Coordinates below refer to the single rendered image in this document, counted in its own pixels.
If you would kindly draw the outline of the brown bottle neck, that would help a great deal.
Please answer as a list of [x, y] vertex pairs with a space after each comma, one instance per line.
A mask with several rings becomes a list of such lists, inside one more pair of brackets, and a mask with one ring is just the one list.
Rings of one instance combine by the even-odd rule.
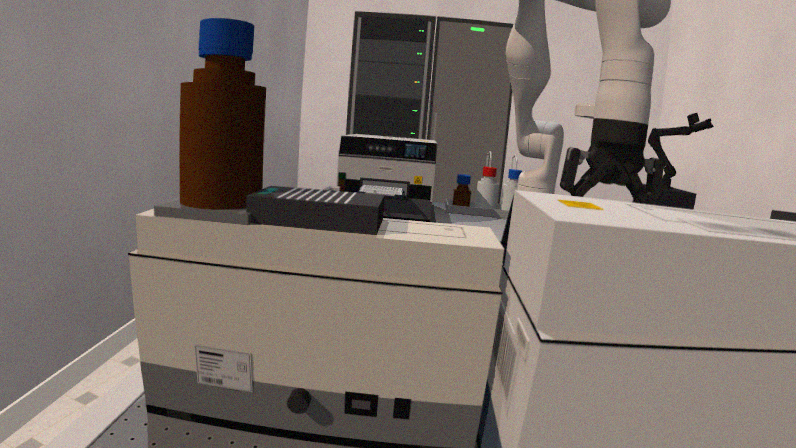
[[229, 55], [205, 56], [205, 68], [238, 69], [245, 71], [245, 58]]

